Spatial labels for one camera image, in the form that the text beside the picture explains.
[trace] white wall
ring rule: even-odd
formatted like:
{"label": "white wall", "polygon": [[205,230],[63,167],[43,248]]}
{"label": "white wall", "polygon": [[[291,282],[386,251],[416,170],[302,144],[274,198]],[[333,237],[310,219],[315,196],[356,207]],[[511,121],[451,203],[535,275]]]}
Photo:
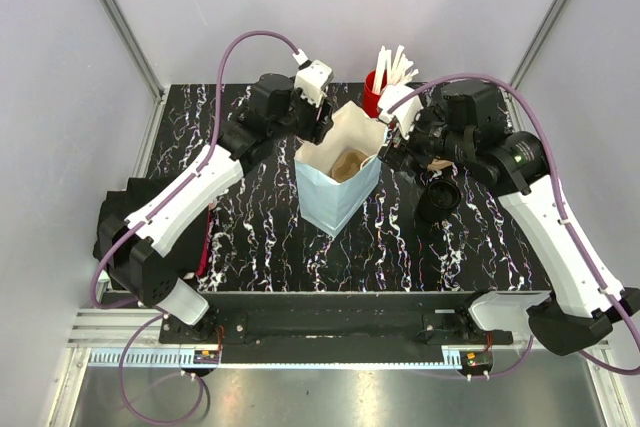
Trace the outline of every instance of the white wall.
{"label": "white wall", "polygon": [[0,12],[0,425],[35,426],[153,103],[98,0]]}
{"label": "white wall", "polygon": [[[640,1],[571,0],[523,87],[548,132],[573,210],[630,287],[640,287],[639,79]],[[624,328],[612,341],[620,365],[640,363]],[[640,379],[626,383],[640,421]]]}
{"label": "white wall", "polygon": [[[161,82],[215,82],[238,34],[271,29],[363,81],[382,44],[407,46],[423,78],[476,70],[509,78],[552,0],[118,0]],[[291,72],[287,48],[252,40],[230,62],[230,82]]]}

